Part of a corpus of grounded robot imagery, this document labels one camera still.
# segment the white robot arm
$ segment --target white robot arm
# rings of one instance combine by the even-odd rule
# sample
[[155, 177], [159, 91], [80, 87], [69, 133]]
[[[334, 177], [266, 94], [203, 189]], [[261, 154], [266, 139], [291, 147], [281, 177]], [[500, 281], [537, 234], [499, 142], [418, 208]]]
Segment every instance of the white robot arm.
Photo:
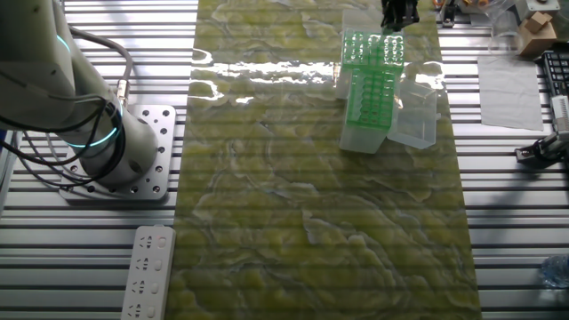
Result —
[[139, 178], [157, 152], [154, 132], [123, 102], [77, 48], [57, 2], [0, 1], [0, 128], [56, 133], [112, 188]]

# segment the small box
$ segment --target small box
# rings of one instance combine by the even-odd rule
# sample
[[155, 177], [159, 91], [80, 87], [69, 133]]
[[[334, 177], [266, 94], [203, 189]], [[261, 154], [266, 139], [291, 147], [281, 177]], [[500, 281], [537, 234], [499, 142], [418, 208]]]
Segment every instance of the small box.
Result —
[[548, 50], [550, 46], [556, 42], [557, 35], [551, 23], [546, 24], [540, 31], [533, 34], [525, 27], [527, 21], [528, 20], [525, 20], [519, 26], [519, 35], [523, 39], [523, 45], [519, 55], [532, 58]]
[[533, 14], [533, 16], [527, 19], [525, 28], [528, 29], [531, 33], [536, 34], [552, 19], [553, 17], [547, 13], [536, 12]]

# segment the black cable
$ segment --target black cable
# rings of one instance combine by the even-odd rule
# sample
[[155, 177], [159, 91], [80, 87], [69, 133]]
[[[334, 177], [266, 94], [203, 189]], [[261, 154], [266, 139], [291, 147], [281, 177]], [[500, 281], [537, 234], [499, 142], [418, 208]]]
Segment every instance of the black cable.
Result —
[[120, 53], [123, 58], [126, 60], [126, 66], [124, 68], [124, 73], [123, 73], [123, 77], [121, 78], [121, 80], [127, 80], [129, 79], [129, 77], [131, 76], [131, 72], [132, 72], [132, 57], [131, 54], [120, 44], [108, 40], [107, 38], [101, 37], [101, 36], [96, 36], [94, 34], [90, 34], [88, 32], [84, 32], [82, 30], [79, 30], [77, 28], [73, 28], [69, 26], [69, 30], [71, 30], [71, 35], [73, 36], [79, 36], [82, 37], [85, 40], [94, 42], [96, 44], [101, 44], [104, 46], [107, 46], [111, 49], [115, 49], [118, 51], [118, 53]]
[[25, 153], [19, 151], [17, 148], [13, 147], [12, 145], [10, 145], [9, 143], [6, 143], [3, 140], [0, 140], [0, 145], [4, 148], [6, 148], [8, 151], [12, 152], [13, 154], [15, 154], [16, 156], [18, 156], [19, 158], [24, 158], [30, 162], [33, 162], [35, 164], [41, 164], [41, 165], [65, 165], [65, 164], [70, 164], [74, 161], [76, 161], [80, 156], [84, 155], [85, 152], [87, 152], [87, 150], [89, 150], [89, 148], [91, 147], [92, 142], [95, 139], [95, 135], [97, 134], [97, 128], [99, 127], [99, 123], [100, 120], [103, 116], [103, 113], [105, 112], [105, 110], [107, 109], [107, 106], [112, 106], [113, 108], [115, 108], [114, 105], [110, 104], [110, 103], [106, 103], [105, 106], [103, 106], [102, 108], [100, 108], [100, 112], [97, 115], [97, 118], [95, 119], [95, 124], [92, 127], [92, 131], [91, 134], [89, 135], [89, 139], [87, 140], [87, 142], [85, 143], [85, 146], [79, 151], [77, 152], [74, 156], [70, 157], [67, 160], [64, 161], [42, 161], [42, 160], [38, 160], [35, 157], [32, 156], [28, 156]]
[[[51, 167], [52, 170], [59, 172], [61, 174], [61, 176], [63, 176], [64, 178], [68, 178], [69, 180], [75, 181], [75, 183], [64, 184], [64, 183], [57, 183], [57, 182], [49, 181], [49, 180], [43, 178], [42, 176], [40, 176], [39, 174], [37, 174], [36, 172], [34, 172], [29, 167], [28, 163], [24, 159], [20, 158], [20, 160], [21, 160], [21, 163], [26, 168], [26, 170], [28, 170], [28, 172], [31, 173], [36, 179], [42, 181], [45, 184], [69, 190], [70, 188], [73, 188], [73, 187], [81, 187], [81, 186], [87, 185], [87, 184], [94, 182], [96, 180], [99, 180], [99, 179], [105, 177], [107, 174], [111, 173], [116, 168], [116, 166], [120, 162], [121, 158], [123, 157], [125, 141], [126, 141], [126, 137], [124, 136], [124, 128], [121, 126], [121, 129], [119, 131], [119, 135], [118, 135], [116, 143], [115, 143], [115, 151], [113, 152], [113, 155], [109, 159], [107, 165], [105, 165], [103, 167], [101, 172], [99, 174], [91, 177], [89, 180], [78, 181], [77, 178], [71, 178], [71, 177], [67, 176], [65, 173], [58, 171], [54, 167]], [[32, 147], [32, 149], [34, 149], [34, 152], [37, 155], [39, 155], [39, 152], [37, 152], [37, 149], [35, 148], [35, 146]]]
[[[107, 174], [109, 174], [111, 171], [113, 171], [115, 169], [115, 167], [118, 165], [118, 163], [120, 162], [120, 160], [124, 154], [124, 144], [125, 144], [125, 132], [124, 132], [124, 127], [123, 127], [122, 117], [116, 112], [116, 108], [113, 108], [112, 110], [109, 110], [108, 108], [106, 108], [106, 110], [108, 111], [109, 117], [111, 118], [111, 121], [113, 122], [113, 126], [117, 128], [117, 139], [115, 140], [115, 151], [113, 152], [113, 155], [108, 160], [108, 163], [101, 169], [99, 174], [90, 177], [88, 180], [83, 180], [81, 178], [70, 176], [70, 175], [58, 170], [53, 165], [47, 165], [53, 172], [59, 174], [63, 178], [66, 178], [70, 181], [73, 181], [73, 183], [61, 184], [61, 183], [49, 181], [49, 180], [41, 177], [38, 173], [34, 172], [29, 167], [28, 163], [26, 163], [26, 159], [20, 157], [20, 160], [21, 160], [22, 164], [24, 165], [24, 167], [34, 177], [36, 177], [36, 179], [42, 181], [43, 183], [48, 184], [48, 185], [52, 185], [52, 186], [55, 186], [58, 188], [64, 188], [64, 189], [84, 186], [86, 184], [89, 184], [91, 182], [94, 182], [98, 179], [105, 177]], [[28, 140], [29, 146], [32, 148], [32, 150], [36, 154], [37, 158], [40, 159], [40, 161], [42, 161], [44, 163], [49, 163], [49, 162], [45, 161], [45, 159], [41, 156], [41, 154], [37, 150], [36, 145], [29, 138], [28, 133], [24, 132], [24, 135], [25, 135], [26, 139]]]

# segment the power strip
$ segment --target power strip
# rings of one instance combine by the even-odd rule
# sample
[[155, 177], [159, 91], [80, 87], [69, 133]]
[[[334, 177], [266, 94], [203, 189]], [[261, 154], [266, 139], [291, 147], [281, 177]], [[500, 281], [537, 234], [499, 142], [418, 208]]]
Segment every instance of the power strip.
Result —
[[175, 236], [169, 227], [136, 230], [121, 320], [164, 319]]

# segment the cable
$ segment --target cable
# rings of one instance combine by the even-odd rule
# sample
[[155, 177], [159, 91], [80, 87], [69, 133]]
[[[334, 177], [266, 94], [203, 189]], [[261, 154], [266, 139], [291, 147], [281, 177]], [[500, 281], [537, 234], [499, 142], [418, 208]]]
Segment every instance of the cable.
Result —
[[[55, 147], [53, 146], [53, 142], [52, 142], [52, 137], [50, 137], [49, 133], [45, 134], [45, 139], [47, 140], [47, 146], [50, 149], [50, 151], [52, 152], [52, 156], [56, 161], [60, 161], [59, 156], [57, 155], [57, 152], [55, 151]], [[61, 166], [61, 169], [63, 169], [64, 172], [69, 173], [70, 175], [77, 177], [77, 178], [91, 178], [91, 176], [88, 175], [84, 175], [84, 174], [79, 174], [77, 172], [73, 172], [71, 171], [68, 167], [66, 167], [65, 165]]]
[[[57, 169], [55, 169], [54, 167], [50, 166], [50, 169], [54, 170], [55, 172], [59, 173], [61, 176], [63, 176], [64, 178], [67, 178], [69, 180], [72, 181], [76, 181], [75, 183], [69, 183], [69, 184], [62, 184], [62, 183], [56, 183], [53, 181], [49, 181], [45, 178], [43, 178], [42, 176], [40, 176], [39, 174], [35, 173], [28, 165], [28, 163], [26, 163], [26, 161], [22, 158], [20, 158], [21, 163], [24, 165], [24, 167], [26, 168], [26, 170], [28, 170], [28, 172], [30, 172], [36, 179], [42, 181], [45, 184], [54, 186], [54, 187], [58, 187], [58, 188], [63, 188], [63, 189], [67, 189], [69, 190], [70, 188], [73, 187], [80, 187], [80, 186], [84, 186], [87, 185], [91, 182], [94, 182], [104, 176], [106, 176], [107, 174], [111, 173], [115, 168], [116, 165], [120, 162], [121, 158], [123, 157], [124, 154], [124, 145], [125, 145], [125, 141], [126, 141], [126, 137], [124, 135], [124, 128], [121, 126], [121, 130], [119, 131], [119, 137], [116, 140], [116, 144], [115, 144], [115, 152], [113, 152], [113, 155], [111, 156], [111, 158], [109, 159], [107, 165], [105, 165], [103, 167], [103, 169], [101, 170], [101, 172], [93, 177], [91, 177], [89, 180], [82, 180], [82, 181], [78, 181], [75, 178], [69, 177], [68, 175], [66, 175], [63, 172], [58, 171]], [[34, 153], [36, 153], [37, 156], [39, 156], [40, 158], [41, 155], [39, 155], [39, 152], [37, 151], [36, 147], [30, 143], [30, 146], [32, 146], [32, 149], [34, 150]]]
[[69, 30], [71, 30], [71, 35], [73, 35], [73, 36], [79, 36], [85, 40], [94, 42], [96, 44], [101, 44], [101, 45], [107, 46], [111, 49], [117, 50], [118, 53], [120, 53], [124, 57], [124, 59], [126, 60], [126, 66], [124, 68], [124, 73], [123, 73], [123, 77], [121, 78], [121, 80], [128, 81], [129, 77], [131, 76], [131, 72], [132, 72], [132, 64], [133, 64], [132, 63], [132, 56], [122, 45], [117, 44], [114, 41], [108, 40], [107, 38], [104, 38], [102, 36], [96, 36], [94, 34], [90, 34], [88, 32], [79, 30], [79, 29], [74, 28], [74, 27], [69, 26]]
[[74, 156], [70, 157], [67, 160], [61, 161], [61, 162], [53, 162], [53, 161], [42, 161], [42, 160], [38, 160], [35, 157], [32, 156], [28, 156], [25, 153], [19, 151], [18, 149], [14, 148], [13, 146], [11, 146], [10, 144], [6, 143], [5, 141], [0, 140], [0, 145], [6, 149], [8, 149], [9, 151], [11, 151], [13, 154], [15, 154], [16, 156], [18, 156], [19, 158], [24, 158], [30, 162], [33, 162], [35, 164], [42, 164], [42, 165], [64, 165], [64, 164], [70, 164], [74, 161], [76, 161], [80, 156], [84, 155], [85, 152], [87, 152], [87, 150], [89, 150], [89, 148], [91, 147], [92, 142], [95, 139], [95, 135], [97, 134], [97, 128], [99, 127], [99, 123], [100, 120], [102, 118], [103, 113], [105, 112], [105, 110], [107, 109], [107, 106], [113, 106], [113, 108], [115, 108], [114, 105], [112, 105], [111, 103], [107, 103], [105, 106], [103, 106], [100, 109], [99, 114], [97, 115], [97, 118], [95, 119], [95, 124], [92, 127], [92, 131], [91, 134], [89, 136], [89, 139], [87, 140], [87, 142], [85, 143], [85, 146], [79, 151], [77, 152]]

